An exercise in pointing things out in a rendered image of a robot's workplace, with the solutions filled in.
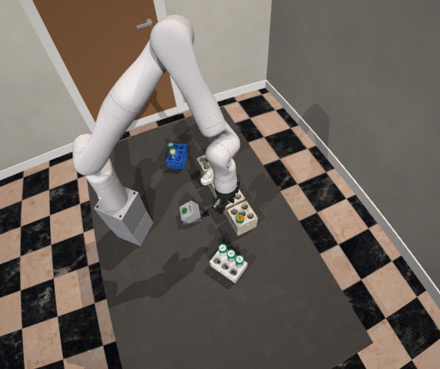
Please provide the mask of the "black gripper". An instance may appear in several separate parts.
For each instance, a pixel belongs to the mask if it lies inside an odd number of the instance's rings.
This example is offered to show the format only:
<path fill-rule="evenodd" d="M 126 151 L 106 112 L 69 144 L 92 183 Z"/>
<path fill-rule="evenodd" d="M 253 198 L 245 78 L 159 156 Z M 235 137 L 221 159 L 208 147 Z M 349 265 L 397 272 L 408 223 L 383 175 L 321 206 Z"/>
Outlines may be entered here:
<path fill-rule="evenodd" d="M 212 204 L 214 210 L 216 210 L 219 214 L 225 214 L 225 206 L 227 206 L 228 201 L 234 204 L 235 202 L 235 194 L 238 193 L 240 181 L 237 180 L 236 189 L 228 194 L 222 194 L 215 189 L 215 193 L 217 194 L 216 203 Z M 233 196 L 234 195 L 234 196 Z"/>

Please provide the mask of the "white tube rack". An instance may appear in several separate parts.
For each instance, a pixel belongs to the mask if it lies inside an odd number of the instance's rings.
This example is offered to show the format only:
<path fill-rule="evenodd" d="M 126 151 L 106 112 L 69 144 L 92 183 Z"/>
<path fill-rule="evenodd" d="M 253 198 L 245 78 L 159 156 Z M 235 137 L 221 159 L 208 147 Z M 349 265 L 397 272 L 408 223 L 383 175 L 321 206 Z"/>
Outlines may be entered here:
<path fill-rule="evenodd" d="M 245 271 L 245 269 L 247 268 L 248 263 L 244 261 L 243 266 L 241 268 L 238 268 L 236 267 L 235 260 L 234 262 L 229 262 L 227 255 L 225 257 L 222 257 L 218 251 L 215 254 L 215 256 L 210 260 L 210 265 L 211 267 L 213 266 L 213 268 L 216 271 L 220 272 L 221 274 L 226 276 L 229 280 L 236 283 L 237 280 L 241 277 L 241 275 Z"/>

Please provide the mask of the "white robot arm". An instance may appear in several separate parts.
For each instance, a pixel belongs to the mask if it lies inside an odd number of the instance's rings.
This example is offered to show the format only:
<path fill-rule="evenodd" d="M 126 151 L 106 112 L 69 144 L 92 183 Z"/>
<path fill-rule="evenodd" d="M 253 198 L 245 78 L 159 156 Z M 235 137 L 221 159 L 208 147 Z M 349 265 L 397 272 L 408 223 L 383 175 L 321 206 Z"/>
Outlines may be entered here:
<path fill-rule="evenodd" d="M 206 148 L 205 157 L 211 167 L 202 176 L 201 184 L 214 183 L 222 194 L 236 189 L 236 165 L 232 158 L 240 149 L 240 140 L 225 121 L 200 72 L 194 39 L 194 29 L 187 18 L 162 18 L 152 29 L 142 53 L 103 101 L 93 133 L 74 140 L 75 170 L 85 175 L 107 211 L 123 208 L 128 200 L 109 156 L 166 71 L 182 93 L 200 132 L 205 137 L 218 136 Z"/>

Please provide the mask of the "cream square bucket adapter with holes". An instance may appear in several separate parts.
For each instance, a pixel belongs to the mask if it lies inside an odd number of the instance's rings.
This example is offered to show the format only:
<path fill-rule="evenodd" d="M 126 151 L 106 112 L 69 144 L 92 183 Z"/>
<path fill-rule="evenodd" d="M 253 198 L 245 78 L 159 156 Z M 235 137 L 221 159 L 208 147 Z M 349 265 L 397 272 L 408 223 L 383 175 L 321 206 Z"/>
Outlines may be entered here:
<path fill-rule="evenodd" d="M 215 186 L 214 183 L 208 184 L 210 190 L 212 191 L 212 194 L 215 196 L 215 199 L 217 199 L 216 193 L 215 193 Z"/>
<path fill-rule="evenodd" d="M 242 195 L 242 193 L 240 192 L 240 190 L 238 190 L 238 193 L 235 194 L 235 203 L 233 204 L 233 203 L 231 203 L 230 201 L 228 201 L 228 204 L 227 204 L 227 206 L 225 207 L 225 216 L 228 217 L 227 210 L 228 210 L 229 208 L 232 208 L 232 207 L 234 207 L 234 206 L 236 206 L 236 205 L 238 205 L 238 204 L 241 204 L 241 203 L 244 202 L 244 201 L 245 201 L 244 196 Z"/>
<path fill-rule="evenodd" d="M 208 171 L 208 169 L 210 169 L 211 165 L 207 164 L 207 162 L 205 160 L 205 155 L 203 155 L 199 158 L 196 158 L 196 159 L 197 159 L 197 163 L 198 163 L 198 169 L 203 176 Z"/>

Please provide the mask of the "cream tube adapter with holes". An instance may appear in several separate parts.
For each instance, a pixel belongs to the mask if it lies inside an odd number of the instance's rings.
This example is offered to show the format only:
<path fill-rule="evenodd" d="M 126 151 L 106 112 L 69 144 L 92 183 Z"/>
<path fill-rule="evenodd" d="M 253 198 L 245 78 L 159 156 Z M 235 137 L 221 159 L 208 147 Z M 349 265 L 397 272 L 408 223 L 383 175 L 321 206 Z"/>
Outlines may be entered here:
<path fill-rule="evenodd" d="M 233 227 L 235 233 L 239 236 L 244 234 L 247 231 L 256 228 L 258 217 L 255 212 L 252 210 L 247 201 L 242 202 L 232 208 L 227 210 L 228 213 L 228 221 Z M 244 221 L 242 224 L 237 224 L 235 218 L 238 214 L 242 214 L 244 216 Z"/>

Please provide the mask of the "blue tube rack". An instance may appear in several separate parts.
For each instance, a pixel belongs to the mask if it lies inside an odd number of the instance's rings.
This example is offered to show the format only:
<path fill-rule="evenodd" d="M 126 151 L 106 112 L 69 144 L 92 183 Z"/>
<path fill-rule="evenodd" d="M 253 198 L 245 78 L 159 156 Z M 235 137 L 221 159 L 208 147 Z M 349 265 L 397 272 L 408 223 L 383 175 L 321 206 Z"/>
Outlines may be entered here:
<path fill-rule="evenodd" d="M 166 159 L 166 164 L 167 164 L 168 168 L 170 168 L 170 169 L 184 170 L 186 159 L 188 156 L 188 146 L 187 146 L 187 144 L 174 144 L 174 145 L 175 145 L 176 153 L 174 155 L 171 155 L 170 151 L 169 151 L 168 157 Z M 172 158 L 172 157 L 174 157 L 174 158 Z M 169 160 L 172 160 L 172 161 L 169 161 Z"/>

